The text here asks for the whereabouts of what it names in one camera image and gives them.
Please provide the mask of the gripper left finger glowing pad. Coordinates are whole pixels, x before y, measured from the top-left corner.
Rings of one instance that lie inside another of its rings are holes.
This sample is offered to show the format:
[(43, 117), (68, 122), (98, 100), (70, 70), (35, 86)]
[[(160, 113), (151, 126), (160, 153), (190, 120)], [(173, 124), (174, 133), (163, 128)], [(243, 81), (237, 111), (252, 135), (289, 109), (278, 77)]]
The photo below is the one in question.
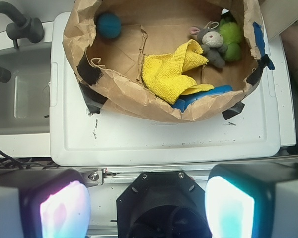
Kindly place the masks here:
[(84, 238), (91, 200), (74, 169), (0, 169), (0, 238)]

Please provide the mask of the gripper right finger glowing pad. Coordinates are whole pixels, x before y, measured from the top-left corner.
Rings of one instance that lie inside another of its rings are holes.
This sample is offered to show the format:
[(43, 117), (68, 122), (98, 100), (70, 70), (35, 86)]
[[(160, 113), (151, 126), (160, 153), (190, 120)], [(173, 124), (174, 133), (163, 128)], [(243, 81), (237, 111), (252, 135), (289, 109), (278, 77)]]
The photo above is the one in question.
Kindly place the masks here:
[(298, 238), (298, 162), (215, 165), (205, 210), (216, 238)]

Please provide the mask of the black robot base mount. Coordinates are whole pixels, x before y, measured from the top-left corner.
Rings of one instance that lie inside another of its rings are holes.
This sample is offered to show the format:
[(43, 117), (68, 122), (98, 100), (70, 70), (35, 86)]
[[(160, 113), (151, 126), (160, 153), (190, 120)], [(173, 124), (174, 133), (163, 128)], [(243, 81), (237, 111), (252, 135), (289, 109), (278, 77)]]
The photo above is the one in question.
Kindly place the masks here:
[(117, 198), (120, 238), (211, 238), (205, 191), (183, 171), (141, 173)]

